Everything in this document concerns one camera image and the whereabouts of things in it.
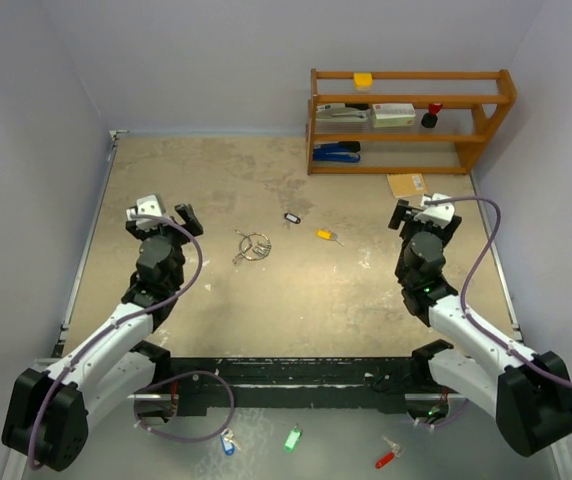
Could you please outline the large metal keyring with clips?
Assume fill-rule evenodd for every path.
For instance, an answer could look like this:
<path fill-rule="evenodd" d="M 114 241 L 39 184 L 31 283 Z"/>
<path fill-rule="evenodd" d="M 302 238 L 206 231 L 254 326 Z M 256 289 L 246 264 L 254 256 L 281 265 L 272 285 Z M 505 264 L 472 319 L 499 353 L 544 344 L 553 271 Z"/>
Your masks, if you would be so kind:
<path fill-rule="evenodd" d="M 240 264 L 242 261 L 260 261 L 270 255 L 272 243 L 263 233 L 252 232 L 246 234 L 240 230 L 236 230 L 235 233 L 240 236 L 238 253 L 232 260 L 235 265 Z"/>

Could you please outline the key with yellow tag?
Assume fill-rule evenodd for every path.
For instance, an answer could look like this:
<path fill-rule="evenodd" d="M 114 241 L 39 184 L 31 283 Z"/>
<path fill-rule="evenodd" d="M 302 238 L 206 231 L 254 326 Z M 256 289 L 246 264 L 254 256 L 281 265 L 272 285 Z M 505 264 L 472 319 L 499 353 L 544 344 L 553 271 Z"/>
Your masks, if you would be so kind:
<path fill-rule="evenodd" d="M 338 235 L 336 233 L 330 231 L 330 230 L 318 229 L 316 231 L 316 235 L 320 239 L 330 241 L 330 242 L 335 242 L 335 243 L 339 244 L 340 246 L 344 246 L 344 244 L 339 240 Z"/>

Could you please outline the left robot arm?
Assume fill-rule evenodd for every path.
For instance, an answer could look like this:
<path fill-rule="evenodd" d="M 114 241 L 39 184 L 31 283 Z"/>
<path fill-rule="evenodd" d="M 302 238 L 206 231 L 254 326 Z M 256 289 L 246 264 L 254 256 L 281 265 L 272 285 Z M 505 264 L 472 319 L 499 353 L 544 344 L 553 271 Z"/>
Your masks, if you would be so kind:
<path fill-rule="evenodd" d="M 139 257 L 113 313 L 68 355 L 42 371 L 28 368 L 14 382 L 1 440 L 32 470 L 68 468 L 100 408 L 118 394 L 160 392 L 171 382 L 170 365 L 147 354 L 145 339 L 192 287 L 182 248 L 204 230 L 191 205 L 167 214 L 157 195 L 139 199 L 126 215 Z"/>

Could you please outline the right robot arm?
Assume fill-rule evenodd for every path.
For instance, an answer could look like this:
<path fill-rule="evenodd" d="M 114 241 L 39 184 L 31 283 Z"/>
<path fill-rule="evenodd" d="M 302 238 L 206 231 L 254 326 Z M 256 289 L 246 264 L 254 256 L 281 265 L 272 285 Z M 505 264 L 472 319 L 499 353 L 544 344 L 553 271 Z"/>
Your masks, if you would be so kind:
<path fill-rule="evenodd" d="M 459 227 L 452 198 L 399 200 L 389 227 L 400 233 L 395 275 L 411 316 L 448 337 L 413 355 L 412 383 L 463 395 L 495 421 L 506 443 L 528 457 L 572 434 L 572 388 L 565 362 L 509 338 L 471 309 L 446 280 L 444 250 Z"/>

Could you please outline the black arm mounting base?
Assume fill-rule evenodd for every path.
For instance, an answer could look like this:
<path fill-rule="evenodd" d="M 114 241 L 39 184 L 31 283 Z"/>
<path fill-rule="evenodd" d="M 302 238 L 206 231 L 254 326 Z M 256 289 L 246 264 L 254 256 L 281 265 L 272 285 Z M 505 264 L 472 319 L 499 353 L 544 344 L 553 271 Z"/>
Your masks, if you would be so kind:
<path fill-rule="evenodd" d="M 409 401 L 439 402 L 446 390 L 411 357 L 171 357 L 140 394 L 171 392 L 178 414 L 209 408 L 366 409 L 401 414 Z"/>

